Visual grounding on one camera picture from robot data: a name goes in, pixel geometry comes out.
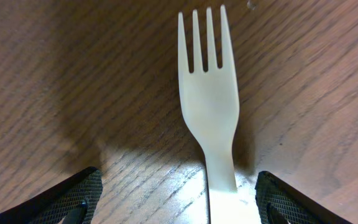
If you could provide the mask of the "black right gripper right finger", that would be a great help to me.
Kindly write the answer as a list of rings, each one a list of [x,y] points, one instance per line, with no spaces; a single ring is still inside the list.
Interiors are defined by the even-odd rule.
[[[259,172],[255,190],[263,224],[350,224],[268,171]]]

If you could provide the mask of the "white plastic fork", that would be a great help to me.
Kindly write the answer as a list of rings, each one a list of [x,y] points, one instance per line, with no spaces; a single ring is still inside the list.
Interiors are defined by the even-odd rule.
[[[207,69],[203,68],[198,11],[192,12],[193,68],[189,67],[184,15],[178,13],[177,74],[184,122],[204,154],[211,223],[260,223],[257,209],[241,198],[232,147],[240,104],[229,19],[219,8],[222,63],[218,64],[213,14],[206,10]]]

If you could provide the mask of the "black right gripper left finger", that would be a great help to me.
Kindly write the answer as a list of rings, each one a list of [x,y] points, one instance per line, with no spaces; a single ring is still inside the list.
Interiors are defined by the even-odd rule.
[[[0,213],[0,223],[91,223],[102,192],[101,171],[87,167]]]

